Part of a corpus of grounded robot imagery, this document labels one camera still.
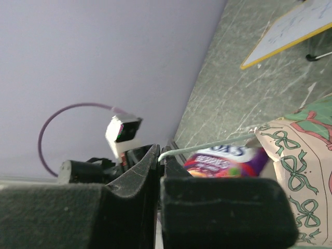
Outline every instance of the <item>gift bag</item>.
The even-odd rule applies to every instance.
[[[332,94],[255,133],[288,196],[297,245],[332,247]]]

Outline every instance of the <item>whiteboard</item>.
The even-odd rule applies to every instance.
[[[332,0],[306,0],[275,21],[241,65],[246,69],[332,27]]]

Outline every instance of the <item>white wire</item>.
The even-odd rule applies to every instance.
[[[331,54],[332,54],[332,52],[330,52],[330,53],[325,53],[325,54],[322,54],[321,56],[316,56],[315,59],[320,59],[320,58],[323,58],[323,57],[325,57],[325,56],[330,56]]]
[[[256,135],[254,133],[249,133],[247,135],[238,136],[238,137],[235,137],[233,139],[226,139],[226,140],[222,140],[222,141],[218,141],[218,142],[201,144],[201,145],[190,147],[190,148],[176,149],[176,150],[167,151],[167,152],[164,152],[163,154],[160,155],[160,157],[158,158],[158,162],[160,162],[162,159],[164,159],[167,156],[176,156],[176,155],[179,155],[179,154],[190,153],[190,152],[193,152],[193,151],[196,151],[196,150],[199,150],[199,149],[207,149],[207,148],[211,148],[211,147],[214,147],[214,146],[231,144],[231,143],[234,143],[234,142],[237,142],[237,141],[252,139],[255,136]]]

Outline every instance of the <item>wall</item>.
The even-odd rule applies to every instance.
[[[226,0],[1,1],[0,174],[50,177],[37,157],[45,120],[78,102],[144,119],[138,137],[174,136]],[[113,158],[113,113],[59,116],[43,142],[54,171],[67,159]]]

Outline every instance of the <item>yellow whiteboard frame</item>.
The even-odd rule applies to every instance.
[[[294,7],[292,10],[290,10],[290,11],[287,12],[286,14],[284,14],[284,15],[282,15],[281,17],[277,18],[277,19],[274,21],[274,23],[270,26],[269,30],[270,30],[270,29],[272,28],[272,26],[274,26],[274,25],[275,25],[275,24],[276,24],[281,18],[283,18],[284,16],[288,15],[291,11],[294,11],[296,8],[299,8],[302,4],[300,4],[300,5],[296,6],[296,7]],[[257,63],[259,63],[259,62],[261,62],[261,61],[263,61],[263,60],[266,60],[267,58],[270,58],[270,57],[276,55],[277,53],[280,53],[281,51],[284,51],[284,50],[286,50],[286,49],[288,49],[288,48],[291,48],[292,46],[294,46],[294,45],[296,45],[296,44],[299,44],[300,42],[302,42],[302,41],[304,41],[304,40],[306,40],[306,39],[311,38],[312,36],[315,36],[315,35],[317,35],[317,34],[323,32],[323,31],[325,31],[325,30],[330,29],[331,27],[332,27],[332,22],[329,23],[329,24],[327,24],[327,25],[325,25],[325,26],[320,27],[319,29],[317,29],[317,30],[315,30],[315,31],[313,31],[313,32],[311,32],[311,33],[308,33],[307,35],[305,35],[305,36],[303,36],[303,37],[301,37],[301,38],[299,38],[299,39],[297,39],[297,40],[295,40],[295,41],[292,41],[291,43],[288,43],[287,45],[285,45],[285,46],[283,46],[283,47],[281,47],[281,48],[276,49],[275,51],[273,51],[273,52],[271,52],[271,53],[268,53],[267,55],[265,55],[265,56],[263,56],[263,57],[261,57],[261,58],[255,60],[255,61],[249,63],[248,65],[244,66],[243,64],[245,63],[245,61],[246,61],[246,60],[249,58],[249,56],[254,52],[254,50],[255,50],[255,49],[257,48],[257,46],[259,45],[260,41],[264,38],[265,35],[263,35],[263,36],[261,37],[261,39],[259,39],[259,41],[258,41],[258,43],[256,44],[256,46],[253,48],[253,50],[251,50],[251,52],[249,53],[249,55],[248,55],[248,56],[245,58],[245,60],[242,62],[240,68],[243,70],[243,69],[246,69],[246,68],[248,68],[248,67],[251,67],[251,66],[253,66],[253,65],[255,65],[255,64],[257,64]]]

